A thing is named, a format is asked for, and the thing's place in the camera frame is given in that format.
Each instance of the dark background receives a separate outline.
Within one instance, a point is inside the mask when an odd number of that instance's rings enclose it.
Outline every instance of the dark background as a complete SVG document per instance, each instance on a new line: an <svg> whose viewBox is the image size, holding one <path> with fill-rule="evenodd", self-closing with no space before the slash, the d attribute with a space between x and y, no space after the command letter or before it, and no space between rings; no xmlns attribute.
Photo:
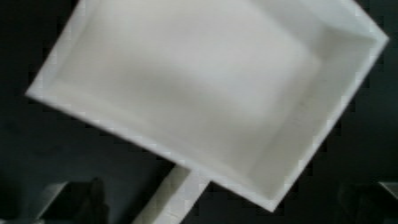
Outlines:
<svg viewBox="0 0 398 224"><path fill-rule="evenodd" d="M391 42L279 209L270 214L212 184L187 224L331 224L339 183L398 180L398 1L359 3ZM50 183L100 177L110 224L124 224L172 163L23 96L75 4L0 1L0 207L27 216Z"/></svg>

